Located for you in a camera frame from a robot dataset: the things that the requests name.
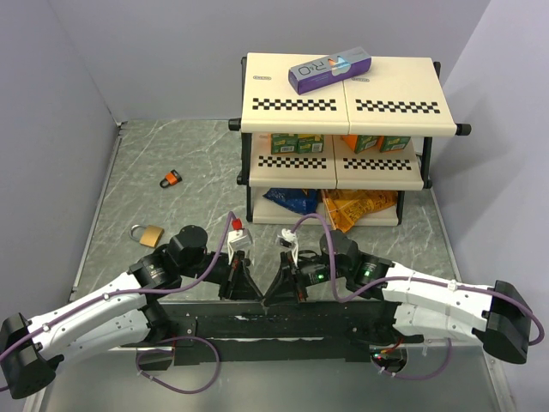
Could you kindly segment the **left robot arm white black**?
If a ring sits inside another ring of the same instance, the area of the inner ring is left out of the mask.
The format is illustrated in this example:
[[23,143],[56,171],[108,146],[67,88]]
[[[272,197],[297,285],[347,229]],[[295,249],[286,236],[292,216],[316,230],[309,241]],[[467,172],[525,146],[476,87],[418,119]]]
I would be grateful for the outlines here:
[[104,287],[63,307],[26,318],[17,313],[1,323],[1,370],[12,398],[48,386],[70,362],[110,348],[163,343],[170,325],[158,300],[182,289],[189,277],[219,285],[223,300],[260,300],[250,278],[246,228],[233,227],[208,251],[204,229],[189,225]]

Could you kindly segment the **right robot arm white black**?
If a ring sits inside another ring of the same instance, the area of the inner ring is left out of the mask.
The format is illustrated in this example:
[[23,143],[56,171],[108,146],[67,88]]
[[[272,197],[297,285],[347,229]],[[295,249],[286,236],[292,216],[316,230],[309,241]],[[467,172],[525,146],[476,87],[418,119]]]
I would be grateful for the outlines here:
[[384,301],[391,312],[374,323],[383,344],[406,336],[480,342],[491,356],[511,364],[526,362],[532,319],[516,287],[497,281],[469,285],[420,273],[365,252],[342,231],[322,236],[318,254],[301,251],[297,236],[283,230],[277,274],[265,306],[301,304],[311,286],[342,278],[360,298]]

